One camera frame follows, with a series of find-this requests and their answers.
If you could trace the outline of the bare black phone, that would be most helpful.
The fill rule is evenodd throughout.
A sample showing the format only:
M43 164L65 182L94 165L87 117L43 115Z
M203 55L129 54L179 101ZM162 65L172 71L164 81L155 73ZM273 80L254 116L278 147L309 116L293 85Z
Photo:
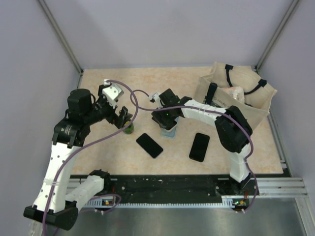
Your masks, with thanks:
M136 142L153 159L157 158L163 152L163 148L156 141L154 141L147 133L143 133L142 135L140 135L136 139Z

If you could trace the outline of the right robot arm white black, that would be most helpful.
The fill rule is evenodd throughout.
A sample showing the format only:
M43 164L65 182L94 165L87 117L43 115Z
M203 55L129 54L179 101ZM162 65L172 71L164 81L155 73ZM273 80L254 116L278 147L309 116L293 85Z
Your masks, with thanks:
M191 118L216 128L221 145L230 153L230 190L237 195L248 188L251 176L247 160L253 153L252 128L236 106L218 108L202 104L184 96L179 98L171 89L149 96L157 109L152 111L152 120L162 129L172 130L178 117Z

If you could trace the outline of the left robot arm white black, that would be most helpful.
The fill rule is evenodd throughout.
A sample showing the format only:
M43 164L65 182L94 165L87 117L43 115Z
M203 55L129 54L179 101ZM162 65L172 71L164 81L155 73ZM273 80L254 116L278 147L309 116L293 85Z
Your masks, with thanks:
M124 93L122 86L121 82L105 80L99 86L97 97L88 89L78 88L67 98L65 116L54 127L50 161L42 187L34 203L23 213L24 217L42 223L44 234L48 225L70 230L79 211L95 196L116 196L110 174L102 170L92 171L83 184L70 193L66 191L76 156L87 148L84 142L91 126L107 120L122 132L127 122L135 118L126 107L116 113L117 102Z

